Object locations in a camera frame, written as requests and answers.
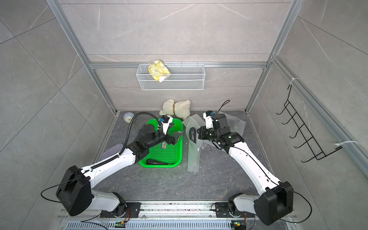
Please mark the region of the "dark eggplant bottom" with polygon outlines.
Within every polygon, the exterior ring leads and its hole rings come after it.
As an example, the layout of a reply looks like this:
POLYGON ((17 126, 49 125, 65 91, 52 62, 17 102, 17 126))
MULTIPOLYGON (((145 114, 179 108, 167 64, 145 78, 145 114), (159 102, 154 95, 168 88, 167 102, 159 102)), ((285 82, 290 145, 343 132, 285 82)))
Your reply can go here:
POLYGON ((158 161, 158 160, 155 160, 155 159, 146 160, 146 164, 147 165, 169 165, 166 162, 158 161))

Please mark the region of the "dark eggplant diagonal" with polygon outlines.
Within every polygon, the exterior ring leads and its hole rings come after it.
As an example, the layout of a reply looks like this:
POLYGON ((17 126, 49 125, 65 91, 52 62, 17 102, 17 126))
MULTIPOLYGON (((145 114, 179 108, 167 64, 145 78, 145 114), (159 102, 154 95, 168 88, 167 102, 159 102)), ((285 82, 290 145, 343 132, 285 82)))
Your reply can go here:
POLYGON ((196 128, 192 127, 189 130, 189 139, 193 142, 196 143, 196 128))

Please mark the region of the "clear zip-top bag stack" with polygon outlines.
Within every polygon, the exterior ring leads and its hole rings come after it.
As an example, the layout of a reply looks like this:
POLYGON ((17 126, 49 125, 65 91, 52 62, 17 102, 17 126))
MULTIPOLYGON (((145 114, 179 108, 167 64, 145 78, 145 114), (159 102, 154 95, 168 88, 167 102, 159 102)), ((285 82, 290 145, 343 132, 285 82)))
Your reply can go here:
POLYGON ((200 148, 191 140, 188 141, 188 160, 187 170, 189 172, 198 173, 200 162, 200 148))

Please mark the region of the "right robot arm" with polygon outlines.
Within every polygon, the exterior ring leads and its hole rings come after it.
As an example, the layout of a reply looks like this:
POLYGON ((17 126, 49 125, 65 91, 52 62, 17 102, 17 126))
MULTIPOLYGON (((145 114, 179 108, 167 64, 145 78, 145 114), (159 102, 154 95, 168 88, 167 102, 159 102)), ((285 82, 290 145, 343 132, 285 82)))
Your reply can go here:
POLYGON ((267 226, 293 211, 294 189, 289 182, 281 182, 251 152, 243 137, 231 131, 225 114, 207 111, 205 126, 197 129, 198 138, 212 142, 237 161, 257 189, 257 195, 240 194, 231 201, 238 212, 258 216, 267 226))

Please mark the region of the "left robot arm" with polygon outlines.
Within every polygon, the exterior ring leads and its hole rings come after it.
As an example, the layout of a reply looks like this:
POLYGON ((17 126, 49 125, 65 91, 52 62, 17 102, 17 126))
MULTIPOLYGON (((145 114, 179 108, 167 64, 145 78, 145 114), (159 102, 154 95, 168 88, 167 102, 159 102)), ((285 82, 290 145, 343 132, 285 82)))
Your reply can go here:
POLYGON ((93 188, 115 172, 144 159, 150 148, 163 142, 174 145, 182 135, 183 131, 170 135, 157 131, 154 125, 144 125, 122 153, 82 168, 70 167, 64 174, 56 196, 70 216, 77 216, 86 210, 101 210, 121 217, 127 212, 122 196, 116 192, 94 191, 93 188))

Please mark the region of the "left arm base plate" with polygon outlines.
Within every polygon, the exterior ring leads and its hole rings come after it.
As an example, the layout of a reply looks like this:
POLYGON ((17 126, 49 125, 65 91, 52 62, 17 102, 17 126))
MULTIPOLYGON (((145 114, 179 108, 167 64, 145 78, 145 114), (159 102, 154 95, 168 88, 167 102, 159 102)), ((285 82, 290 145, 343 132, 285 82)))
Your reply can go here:
POLYGON ((124 209, 118 213, 102 211, 100 217, 102 218, 138 218, 140 213, 140 202, 127 202, 124 209))

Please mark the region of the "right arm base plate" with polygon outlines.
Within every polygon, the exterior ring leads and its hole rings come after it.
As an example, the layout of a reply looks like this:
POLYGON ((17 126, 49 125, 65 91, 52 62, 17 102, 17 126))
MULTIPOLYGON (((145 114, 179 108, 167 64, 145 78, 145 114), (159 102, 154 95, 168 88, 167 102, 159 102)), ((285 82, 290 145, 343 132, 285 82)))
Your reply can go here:
POLYGON ((255 216, 252 213, 239 211, 231 202, 216 202, 211 205, 211 211, 216 213, 217 218, 253 218, 255 216))

